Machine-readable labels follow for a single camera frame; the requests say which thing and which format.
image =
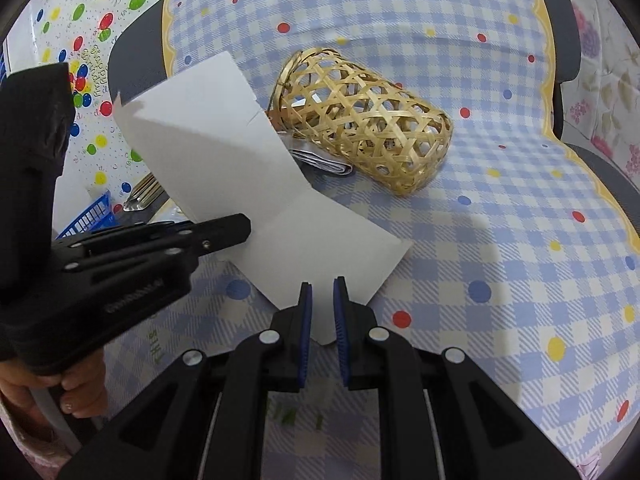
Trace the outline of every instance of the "green balloon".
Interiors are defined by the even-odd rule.
[[[100,34],[98,34],[98,39],[100,41],[107,41],[110,35],[111,35],[111,29],[105,28]]]
[[[76,22],[77,20],[80,19],[80,16],[82,16],[82,13],[84,12],[84,4],[80,4],[76,7],[76,10],[74,10],[74,15],[73,15],[73,20]]]
[[[145,4],[146,0],[131,0],[129,3],[129,9],[137,10]]]

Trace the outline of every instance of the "yellow dot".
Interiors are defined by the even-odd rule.
[[[631,305],[625,307],[625,320],[628,323],[633,323],[636,319],[636,311]]]
[[[107,176],[104,174],[103,171],[95,172],[95,183],[98,186],[104,186],[107,183]]]
[[[98,135],[97,137],[95,137],[95,145],[98,146],[98,148],[106,148],[107,137],[105,137],[104,135]]]
[[[556,363],[562,360],[565,351],[566,346],[564,345],[564,341],[559,337],[552,337],[546,346],[546,354]]]

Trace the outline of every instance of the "yellow scalloped border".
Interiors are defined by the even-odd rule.
[[[174,16],[169,10],[169,1],[162,4],[162,57],[164,58],[164,71],[169,78],[174,74],[175,49],[169,43],[169,28],[174,22]]]
[[[575,154],[574,150],[569,148],[561,140],[556,139],[556,136],[553,133],[551,127],[551,110],[552,98],[554,93],[554,81],[556,78],[556,49],[554,46],[553,32],[551,30],[551,20],[549,19],[549,15],[546,12],[546,5],[544,3],[544,0],[535,0],[533,4],[533,13],[538,18],[543,30],[545,31],[545,57],[549,66],[549,72],[546,75],[546,79],[543,81],[542,85],[540,85],[542,102],[544,103],[545,107],[545,119],[542,128],[542,134],[552,142],[560,144],[562,147],[564,147],[566,158],[568,158],[572,162],[575,162],[581,168],[583,168],[583,170],[593,181],[596,193],[604,200],[606,200],[606,202],[609,203],[609,205],[618,212],[618,215],[620,216],[620,219],[625,226],[626,239],[629,245],[637,254],[640,254],[640,237],[638,237],[638,233],[636,233],[636,230],[631,225],[629,218],[626,217],[625,212],[622,211],[620,204],[616,201],[615,198],[613,198],[609,190],[604,187],[604,184],[601,183],[600,179],[593,173],[593,171],[590,170],[587,164],[578,155]]]

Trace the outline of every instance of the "red dot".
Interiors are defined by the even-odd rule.
[[[100,20],[100,25],[98,25],[98,28],[100,30],[104,30],[105,28],[111,27],[111,23],[113,23],[113,14],[107,12]]]
[[[111,111],[113,110],[113,105],[110,102],[105,101],[100,105],[100,113],[105,117],[109,117],[111,115]]]
[[[407,328],[411,325],[411,316],[404,310],[398,310],[393,315],[394,325],[398,328]]]
[[[626,412],[629,409],[629,401],[625,400],[620,406],[620,411],[618,412],[618,416],[616,417],[616,422],[620,422],[623,418],[625,418]]]

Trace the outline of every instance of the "folded white card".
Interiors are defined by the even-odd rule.
[[[114,117],[192,221],[251,219],[247,242],[225,257],[271,303],[292,306],[300,284],[312,284],[320,344],[335,340],[334,278],[344,276],[350,298],[366,304],[411,246],[311,187],[228,52],[125,107],[118,100]]]

